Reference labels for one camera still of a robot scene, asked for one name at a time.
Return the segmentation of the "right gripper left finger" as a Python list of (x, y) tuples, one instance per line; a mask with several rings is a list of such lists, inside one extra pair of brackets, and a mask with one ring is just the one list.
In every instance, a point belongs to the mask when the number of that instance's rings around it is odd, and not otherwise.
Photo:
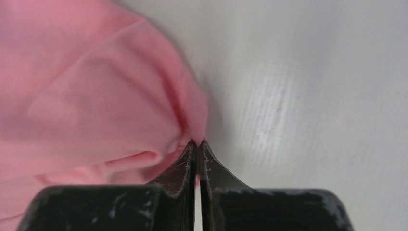
[(194, 230), (196, 151), (195, 142), (188, 142), (180, 157), (149, 182), (157, 192), (153, 201), (152, 231)]

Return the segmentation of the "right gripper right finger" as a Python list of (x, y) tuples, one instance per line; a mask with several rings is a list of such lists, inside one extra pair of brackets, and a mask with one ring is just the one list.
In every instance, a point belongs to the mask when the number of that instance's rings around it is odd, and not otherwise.
[(197, 149), (197, 173), (200, 182), (202, 228), (204, 231), (223, 231), (221, 195), (230, 190), (247, 190), (251, 187), (217, 160), (206, 140), (202, 141)]

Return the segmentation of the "pink t-shirt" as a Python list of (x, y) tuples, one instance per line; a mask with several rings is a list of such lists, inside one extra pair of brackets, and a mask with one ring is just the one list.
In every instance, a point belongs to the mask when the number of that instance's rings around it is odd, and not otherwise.
[(205, 137), (171, 42), (109, 0), (0, 3), (0, 228), (60, 184), (143, 184)]

